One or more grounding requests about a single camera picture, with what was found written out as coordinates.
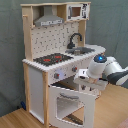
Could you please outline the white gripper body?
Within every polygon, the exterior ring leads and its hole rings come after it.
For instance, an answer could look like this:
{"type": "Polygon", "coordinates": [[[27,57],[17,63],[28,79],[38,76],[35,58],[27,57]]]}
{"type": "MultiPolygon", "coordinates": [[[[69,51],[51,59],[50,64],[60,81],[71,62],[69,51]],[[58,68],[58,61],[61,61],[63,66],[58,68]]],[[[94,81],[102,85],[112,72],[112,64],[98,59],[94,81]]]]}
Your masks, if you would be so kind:
{"type": "Polygon", "coordinates": [[[87,74],[87,69],[80,69],[74,76],[73,82],[98,90],[104,90],[106,88],[106,85],[108,84],[107,81],[100,80],[99,78],[90,77],[87,74]]]}

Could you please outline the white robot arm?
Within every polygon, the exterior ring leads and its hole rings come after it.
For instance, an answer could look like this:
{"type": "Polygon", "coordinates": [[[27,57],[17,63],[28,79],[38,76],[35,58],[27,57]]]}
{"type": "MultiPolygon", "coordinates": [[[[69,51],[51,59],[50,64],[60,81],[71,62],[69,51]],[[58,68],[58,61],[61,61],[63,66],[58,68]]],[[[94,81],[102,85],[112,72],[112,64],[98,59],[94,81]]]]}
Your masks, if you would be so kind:
{"type": "Polygon", "coordinates": [[[128,80],[128,67],[123,69],[114,57],[96,55],[87,69],[80,69],[74,83],[93,89],[104,90],[108,83],[122,85],[128,80]]]}

